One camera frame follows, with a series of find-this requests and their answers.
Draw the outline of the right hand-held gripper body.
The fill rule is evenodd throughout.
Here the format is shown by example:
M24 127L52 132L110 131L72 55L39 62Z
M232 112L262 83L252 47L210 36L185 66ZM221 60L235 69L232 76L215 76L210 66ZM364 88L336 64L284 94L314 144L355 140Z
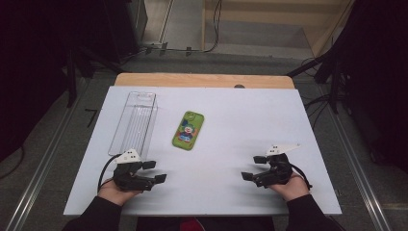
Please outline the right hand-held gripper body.
M254 183L264 188L275 184L286 184L293 174L293 166L286 153L299 147L299 144L273 144L264 155L268 159L269 170L255 174Z

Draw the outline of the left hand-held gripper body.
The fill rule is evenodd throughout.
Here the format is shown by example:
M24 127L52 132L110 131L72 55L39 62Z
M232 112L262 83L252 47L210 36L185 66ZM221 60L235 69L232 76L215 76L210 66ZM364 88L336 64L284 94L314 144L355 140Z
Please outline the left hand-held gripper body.
M143 160L136 149L129 149L115 158L114 182L122 191L150 191L153 178L138 176Z

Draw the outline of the clear plastic tray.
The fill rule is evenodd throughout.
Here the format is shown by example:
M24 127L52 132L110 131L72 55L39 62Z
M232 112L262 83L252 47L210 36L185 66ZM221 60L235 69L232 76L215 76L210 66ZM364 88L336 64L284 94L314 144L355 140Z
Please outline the clear plastic tray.
M143 160L148 149L158 111L156 94L131 91L123 108L108 154L122 154L135 149Z

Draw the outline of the green cartoon phone case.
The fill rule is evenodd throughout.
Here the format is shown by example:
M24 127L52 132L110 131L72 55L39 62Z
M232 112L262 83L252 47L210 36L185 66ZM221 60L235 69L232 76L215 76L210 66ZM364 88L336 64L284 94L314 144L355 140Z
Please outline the green cartoon phone case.
M172 138L172 144L183 150L192 150L204 120L205 117L202 114L185 112Z

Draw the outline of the person's left hand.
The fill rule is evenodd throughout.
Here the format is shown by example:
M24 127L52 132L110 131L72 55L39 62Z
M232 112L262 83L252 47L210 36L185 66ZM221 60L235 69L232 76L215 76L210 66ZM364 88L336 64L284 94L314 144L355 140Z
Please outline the person's left hand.
M106 180L97 195L118 206L123 206L127 201L140 194L141 191L122 191L112 179Z

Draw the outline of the person's right hand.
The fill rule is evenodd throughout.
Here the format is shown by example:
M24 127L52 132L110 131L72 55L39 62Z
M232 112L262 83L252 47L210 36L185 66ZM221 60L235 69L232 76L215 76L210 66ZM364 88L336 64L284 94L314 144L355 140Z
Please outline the person's right hand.
M275 184L269 188L279 193L287 202L310 193L305 180L297 173L293 173L285 185Z

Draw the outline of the white table board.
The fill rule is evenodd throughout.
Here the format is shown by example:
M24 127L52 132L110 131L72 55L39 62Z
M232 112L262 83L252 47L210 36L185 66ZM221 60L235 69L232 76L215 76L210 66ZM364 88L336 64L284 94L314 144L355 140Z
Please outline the white table board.
M312 195L327 215L341 207L297 90L155 88L158 112L148 149L156 166L149 175L166 181L126 203L134 216L270 216L284 215L282 197L242 179L273 144L299 144L287 153L306 174ZM172 144L185 112L205 120L192 150Z

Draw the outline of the red cloth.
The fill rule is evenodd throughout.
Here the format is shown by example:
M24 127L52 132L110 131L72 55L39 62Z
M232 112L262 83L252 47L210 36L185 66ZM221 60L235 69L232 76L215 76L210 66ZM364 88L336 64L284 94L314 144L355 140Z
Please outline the red cloth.
M180 231L205 231L205 228L196 218L182 218Z

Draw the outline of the wooden table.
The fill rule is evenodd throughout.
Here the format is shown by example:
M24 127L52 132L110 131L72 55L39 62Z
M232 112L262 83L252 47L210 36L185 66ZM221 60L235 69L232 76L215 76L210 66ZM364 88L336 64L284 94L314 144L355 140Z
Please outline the wooden table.
M192 74L192 73L120 73L116 86L176 88L245 88L293 90L289 76Z

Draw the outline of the black metal stand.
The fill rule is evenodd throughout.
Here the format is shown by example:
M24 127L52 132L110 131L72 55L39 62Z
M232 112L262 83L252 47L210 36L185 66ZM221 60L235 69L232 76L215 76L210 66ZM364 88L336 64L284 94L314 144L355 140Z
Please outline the black metal stand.
M78 69L84 78L92 78L96 70L96 68L91 64L92 61L102 64L116 74L125 72L125 70L120 68L118 65L102 58L85 46L69 47L66 52L68 108L71 108L74 105L74 102L78 97L75 70Z
M287 73L287 76L293 78L294 76L297 76L317 65L319 68L314 75L315 82L317 84L325 84L328 79L331 79L328 103L333 112L336 114L338 112L337 97L339 96L341 72L340 63L337 60L334 52L327 51L323 55L313 58L310 62L303 64L301 67Z

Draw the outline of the dark curtain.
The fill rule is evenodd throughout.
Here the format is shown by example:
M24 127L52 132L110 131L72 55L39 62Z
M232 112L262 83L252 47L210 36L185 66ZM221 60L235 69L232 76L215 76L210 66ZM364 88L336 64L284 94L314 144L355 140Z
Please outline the dark curtain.
M70 49L119 60L109 15L122 0L0 0L0 162L69 87Z
M355 0L332 50L372 158L408 173L408 0Z

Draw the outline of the metal floor rail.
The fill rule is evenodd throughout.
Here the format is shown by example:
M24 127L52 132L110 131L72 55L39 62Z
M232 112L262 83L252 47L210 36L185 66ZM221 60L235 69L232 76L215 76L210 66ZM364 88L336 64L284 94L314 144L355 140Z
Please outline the metal floor rail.
M347 112L323 103L312 120L346 231L393 231L370 178L369 150Z
M33 177L31 178L28 186L24 190L17 206L13 212L13 216L10 219L6 231L21 231L22 227L30 214L37 198L38 194L45 182L48 172L56 158L57 148L61 142L64 132L69 124L69 121L74 114L74 111L89 86L90 79L81 78L77 84L77 97L73 101L70 108L66 108L64 116L62 117L57 129L55 130L53 137L48 144L44 155L42 156Z

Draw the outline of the beige wooden frame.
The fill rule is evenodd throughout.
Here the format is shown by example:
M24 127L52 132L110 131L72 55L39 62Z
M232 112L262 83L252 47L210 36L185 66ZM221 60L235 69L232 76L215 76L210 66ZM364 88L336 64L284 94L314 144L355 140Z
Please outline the beige wooden frame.
M202 0L202 41L217 53L317 57L354 0Z

